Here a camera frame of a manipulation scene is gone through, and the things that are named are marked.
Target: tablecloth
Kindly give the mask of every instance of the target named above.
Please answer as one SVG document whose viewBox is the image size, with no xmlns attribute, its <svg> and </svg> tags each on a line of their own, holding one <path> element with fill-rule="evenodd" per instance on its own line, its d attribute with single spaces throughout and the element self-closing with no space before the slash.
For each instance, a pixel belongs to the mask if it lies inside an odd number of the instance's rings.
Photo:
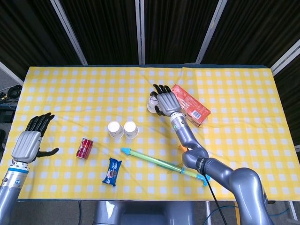
<svg viewBox="0 0 300 225">
<path fill-rule="evenodd" d="M 272 73 L 266 68 L 30 67 L 1 174 L 29 120 L 52 112 L 55 118 L 41 150 L 60 150 L 30 164 L 19 199 L 212 200 L 201 181 L 120 152 L 129 147 L 181 163 L 169 118 L 147 111 L 154 83 L 179 84 L 211 110 L 199 128 L 190 124 L 210 157 L 233 169 L 247 166 L 257 171 L 269 199 L 300 200 L 300 166 Z M 111 120 L 135 121 L 138 136 L 110 138 Z M 86 161 L 75 156 L 83 137 L 94 141 Z M 122 160 L 115 187 L 102 183 L 109 157 Z M 234 199 L 214 180 L 211 185 L 217 199 Z"/>
</svg>

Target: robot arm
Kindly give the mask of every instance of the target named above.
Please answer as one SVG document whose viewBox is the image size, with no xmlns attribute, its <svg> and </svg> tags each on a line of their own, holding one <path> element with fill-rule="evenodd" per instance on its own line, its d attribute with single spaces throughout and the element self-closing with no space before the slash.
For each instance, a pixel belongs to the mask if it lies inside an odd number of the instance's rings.
<svg viewBox="0 0 300 225">
<path fill-rule="evenodd" d="M 234 194 L 240 210 L 242 225 L 273 224 L 266 209 L 267 196 L 258 174 L 249 168 L 231 169 L 215 158 L 209 158 L 206 149 L 196 140 L 187 124 L 185 116 L 180 113 L 181 107 L 174 93 L 168 86 L 154 84 L 156 96 L 161 107 L 155 110 L 158 115 L 169 116 L 173 129 L 182 146 L 188 151 L 182 155 L 186 167 L 197 170 L 202 175 L 209 175 L 223 187 Z"/>
<path fill-rule="evenodd" d="M 9 224 L 10 215 L 29 172 L 28 164 L 36 157 L 54 155 L 59 149 L 50 152 L 39 151 L 42 137 L 54 115 L 47 113 L 30 120 L 21 133 L 12 152 L 12 164 L 9 166 L 0 186 L 0 224 Z"/>
</svg>

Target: red soda can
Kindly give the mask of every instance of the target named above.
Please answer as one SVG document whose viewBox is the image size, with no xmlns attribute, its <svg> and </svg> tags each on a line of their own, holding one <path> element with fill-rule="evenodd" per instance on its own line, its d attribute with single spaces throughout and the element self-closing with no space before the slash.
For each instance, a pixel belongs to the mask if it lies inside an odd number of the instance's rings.
<svg viewBox="0 0 300 225">
<path fill-rule="evenodd" d="M 76 153 L 76 156 L 78 158 L 87 159 L 89 157 L 90 151 L 93 147 L 93 141 L 88 140 L 86 138 L 83 138 L 81 140 L 81 144 L 79 146 L 79 149 Z"/>
</svg>

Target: blue snack wrapper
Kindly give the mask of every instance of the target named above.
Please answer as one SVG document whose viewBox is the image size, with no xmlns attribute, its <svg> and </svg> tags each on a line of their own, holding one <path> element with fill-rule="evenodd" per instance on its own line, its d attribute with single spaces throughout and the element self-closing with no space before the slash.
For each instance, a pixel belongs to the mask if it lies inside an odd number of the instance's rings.
<svg viewBox="0 0 300 225">
<path fill-rule="evenodd" d="M 111 184 L 116 186 L 118 171 L 122 161 L 118 161 L 114 158 L 109 158 L 109 166 L 106 174 L 106 178 L 102 181 L 105 184 Z"/>
</svg>

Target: white paper cup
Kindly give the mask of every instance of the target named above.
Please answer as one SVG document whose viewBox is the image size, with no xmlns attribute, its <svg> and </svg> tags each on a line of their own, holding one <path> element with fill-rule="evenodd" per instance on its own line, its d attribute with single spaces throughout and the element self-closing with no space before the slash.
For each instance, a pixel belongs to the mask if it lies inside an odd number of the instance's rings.
<svg viewBox="0 0 300 225">
<path fill-rule="evenodd" d="M 114 139 L 121 138 L 124 134 L 124 128 L 117 121 L 109 122 L 109 124 L 107 125 L 107 128 L 108 128 L 109 135 Z"/>
<path fill-rule="evenodd" d="M 147 103 L 147 109 L 150 113 L 156 113 L 155 106 L 157 106 L 159 109 L 159 101 L 155 96 L 150 96 Z"/>
<path fill-rule="evenodd" d="M 133 121 L 127 121 L 124 124 L 125 137 L 128 139 L 134 139 L 139 133 L 139 128 Z"/>
</svg>

